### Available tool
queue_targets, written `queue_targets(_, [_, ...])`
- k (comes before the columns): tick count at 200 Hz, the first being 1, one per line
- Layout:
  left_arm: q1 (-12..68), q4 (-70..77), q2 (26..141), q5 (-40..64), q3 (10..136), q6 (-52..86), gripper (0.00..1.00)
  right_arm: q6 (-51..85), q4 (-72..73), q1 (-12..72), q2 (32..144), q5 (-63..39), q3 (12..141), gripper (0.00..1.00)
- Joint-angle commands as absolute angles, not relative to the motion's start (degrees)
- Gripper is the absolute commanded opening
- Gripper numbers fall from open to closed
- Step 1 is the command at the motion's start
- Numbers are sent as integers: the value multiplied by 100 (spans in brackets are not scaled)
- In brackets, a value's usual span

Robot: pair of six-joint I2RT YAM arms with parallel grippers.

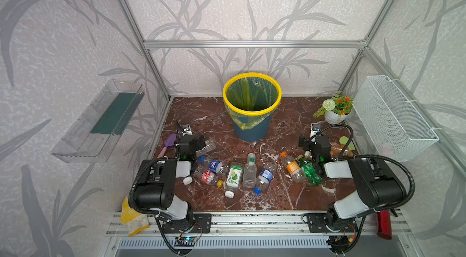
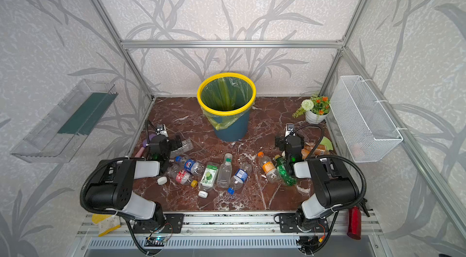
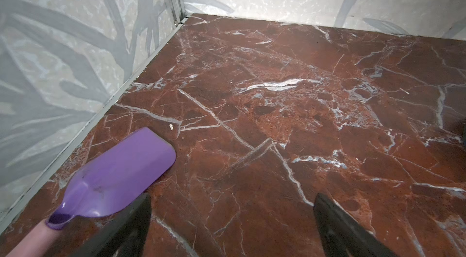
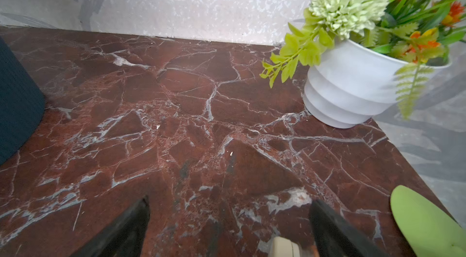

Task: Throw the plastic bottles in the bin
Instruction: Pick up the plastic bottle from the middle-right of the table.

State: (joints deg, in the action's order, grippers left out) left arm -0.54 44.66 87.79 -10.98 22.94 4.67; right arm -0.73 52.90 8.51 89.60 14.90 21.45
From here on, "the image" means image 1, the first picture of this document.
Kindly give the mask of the green soda bottle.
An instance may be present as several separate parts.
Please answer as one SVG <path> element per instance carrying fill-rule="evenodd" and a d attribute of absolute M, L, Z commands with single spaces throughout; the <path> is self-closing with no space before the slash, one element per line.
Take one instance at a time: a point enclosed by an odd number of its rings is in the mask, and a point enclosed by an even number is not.
<path fill-rule="evenodd" d="M 307 177 L 307 180 L 313 186 L 322 184 L 322 178 L 316 173 L 313 163 L 303 155 L 297 157 L 298 164 Z"/>

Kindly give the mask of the orange label orange cap bottle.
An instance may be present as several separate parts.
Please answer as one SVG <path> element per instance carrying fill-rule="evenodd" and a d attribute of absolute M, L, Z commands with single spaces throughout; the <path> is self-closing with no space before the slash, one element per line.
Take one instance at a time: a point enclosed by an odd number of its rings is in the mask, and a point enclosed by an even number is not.
<path fill-rule="evenodd" d="M 282 152 L 280 157 L 282 164 L 286 167 L 288 173 L 295 183 L 303 184 L 308 181 L 303 170 L 300 168 L 294 157 L 287 154 L 286 152 Z"/>

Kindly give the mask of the small clear bottle white cap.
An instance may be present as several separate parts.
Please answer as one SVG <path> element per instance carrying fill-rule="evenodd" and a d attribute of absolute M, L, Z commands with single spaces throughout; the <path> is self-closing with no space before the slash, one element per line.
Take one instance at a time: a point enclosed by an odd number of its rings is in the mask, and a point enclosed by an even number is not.
<path fill-rule="evenodd" d="M 191 176 L 185 177 L 185 178 L 183 179 L 183 184 L 184 184 L 184 185 L 189 185 L 189 184 L 191 184 L 192 182 L 193 182 L 193 178 L 192 178 Z"/>

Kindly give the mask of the red label bottle yellow cap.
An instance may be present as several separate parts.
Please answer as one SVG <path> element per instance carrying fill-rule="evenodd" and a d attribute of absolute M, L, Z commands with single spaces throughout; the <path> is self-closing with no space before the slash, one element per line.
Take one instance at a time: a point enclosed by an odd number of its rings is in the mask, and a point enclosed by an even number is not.
<path fill-rule="evenodd" d="M 206 185 L 215 185 L 219 188 L 223 186 L 223 181 L 209 169 L 199 167 L 194 173 L 193 177 L 198 179 L 201 183 Z"/>

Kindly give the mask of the pepsi blue label bottle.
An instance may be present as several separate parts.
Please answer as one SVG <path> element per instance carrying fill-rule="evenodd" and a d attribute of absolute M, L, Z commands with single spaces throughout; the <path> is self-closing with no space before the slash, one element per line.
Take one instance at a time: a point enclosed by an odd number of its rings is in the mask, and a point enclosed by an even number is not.
<path fill-rule="evenodd" d="M 207 167 L 211 172 L 225 177 L 229 172 L 229 166 L 226 162 L 220 161 L 213 156 L 201 156 L 199 157 L 199 163 Z"/>

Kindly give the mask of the green label white cap bottle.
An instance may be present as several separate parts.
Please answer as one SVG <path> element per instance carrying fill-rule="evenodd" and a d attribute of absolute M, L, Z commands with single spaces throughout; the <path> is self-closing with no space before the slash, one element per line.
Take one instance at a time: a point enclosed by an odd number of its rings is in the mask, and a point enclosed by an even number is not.
<path fill-rule="evenodd" d="M 235 191 L 239 188 L 243 175 L 244 165 L 239 162 L 232 162 L 226 181 L 224 182 L 225 196 L 233 198 Z"/>

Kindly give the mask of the blue label blue cap bottle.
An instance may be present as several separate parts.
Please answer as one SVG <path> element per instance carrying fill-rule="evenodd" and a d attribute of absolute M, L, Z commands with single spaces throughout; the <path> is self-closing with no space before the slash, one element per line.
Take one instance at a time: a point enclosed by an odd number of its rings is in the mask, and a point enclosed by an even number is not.
<path fill-rule="evenodd" d="M 277 164 L 275 162 L 267 162 L 264 164 L 263 169 L 256 178 L 254 187 L 254 193 L 256 195 L 260 195 L 269 187 L 274 178 L 276 168 Z"/>

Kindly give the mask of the clear water bottle white cap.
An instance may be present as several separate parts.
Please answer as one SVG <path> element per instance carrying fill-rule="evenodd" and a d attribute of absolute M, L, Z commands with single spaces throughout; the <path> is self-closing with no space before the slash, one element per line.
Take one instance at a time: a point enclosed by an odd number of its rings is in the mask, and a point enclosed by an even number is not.
<path fill-rule="evenodd" d="M 257 177 L 256 155 L 249 153 L 243 173 L 243 187 L 245 189 L 253 189 L 255 187 Z"/>

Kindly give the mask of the clear crushed bottle white cap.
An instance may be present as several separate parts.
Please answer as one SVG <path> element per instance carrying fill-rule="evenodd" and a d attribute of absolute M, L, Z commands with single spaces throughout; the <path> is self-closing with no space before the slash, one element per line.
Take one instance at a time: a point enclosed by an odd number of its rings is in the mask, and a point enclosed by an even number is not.
<path fill-rule="evenodd" d="M 216 149 L 216 143 L 212 139 L 205 140 L 205 146 L 197 151 L 197 157 L 208 155 Z"/>

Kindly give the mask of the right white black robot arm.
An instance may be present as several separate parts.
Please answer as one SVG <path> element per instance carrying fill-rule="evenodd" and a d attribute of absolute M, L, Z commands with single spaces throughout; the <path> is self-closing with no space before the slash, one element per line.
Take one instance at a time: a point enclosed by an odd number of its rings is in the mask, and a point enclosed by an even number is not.
<path fill-rule="evenodd" d="M 411 172 L 400 162 L 382 155 L 338 155 L 331 157 L 331 144 L 322 135 L 300 136 L 298 146 L 312 157 L 311 165 L 320 177 L 351 179 L 355 191 L 329 205 L 324 216 L 328 227 L 337 227 L 355 218 L 393 210 L 409 202 L 416 184 Z"/>

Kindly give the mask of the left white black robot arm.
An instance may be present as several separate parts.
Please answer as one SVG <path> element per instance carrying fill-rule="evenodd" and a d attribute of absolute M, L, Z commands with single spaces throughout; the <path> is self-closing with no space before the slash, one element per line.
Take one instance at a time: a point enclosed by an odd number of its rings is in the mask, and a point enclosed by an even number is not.
<path fill-rule="evenodd" d="M 169 135 L 158 157 L 142 162 L 129 192 L 129 207 L 167 224 L 193 225 L 192 208 L 175 195 L 175 183 L 178 178 L 192 182 L 197 152 L 205 147 L 201 134 Z"/>

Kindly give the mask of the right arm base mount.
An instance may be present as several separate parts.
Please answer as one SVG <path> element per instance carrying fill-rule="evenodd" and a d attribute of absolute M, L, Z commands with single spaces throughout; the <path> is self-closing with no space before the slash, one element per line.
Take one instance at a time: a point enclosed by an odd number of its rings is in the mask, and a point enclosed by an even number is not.
<path fill-rule="evenodd" d="M 342 219 L 335 212 L 306 213 L 301 217 L 311 233 L 357 233 L 358 224 L 354 218 Z"/>

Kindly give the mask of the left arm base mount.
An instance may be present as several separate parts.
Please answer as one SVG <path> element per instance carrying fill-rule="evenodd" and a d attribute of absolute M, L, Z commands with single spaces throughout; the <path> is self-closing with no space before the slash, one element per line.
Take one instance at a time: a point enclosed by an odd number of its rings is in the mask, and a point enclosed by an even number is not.
<path fill-rule="evenodd" d="M 212 214 L 194 213 L 188 214 L 185 219 L 164 221 L 162 229 L 164 233 L 182 233 L 191 228 L 193 233 L 209 233 L 212 225 Z"/>

